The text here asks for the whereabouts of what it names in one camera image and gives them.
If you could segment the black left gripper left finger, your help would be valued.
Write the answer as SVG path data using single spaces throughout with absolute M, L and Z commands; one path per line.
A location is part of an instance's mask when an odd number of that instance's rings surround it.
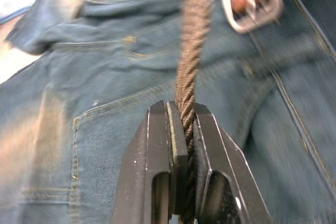
M 150 106 L 122 159 L 112 223 L 168 223 L 184 211 L 187 147 L 173 101 Z

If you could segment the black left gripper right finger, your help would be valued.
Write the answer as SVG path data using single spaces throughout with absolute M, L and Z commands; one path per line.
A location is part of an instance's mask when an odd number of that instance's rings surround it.
M 195 106 L 195 218 L 198 223 L 270 223 L 268 209 L 232 138 L 205 106 Z

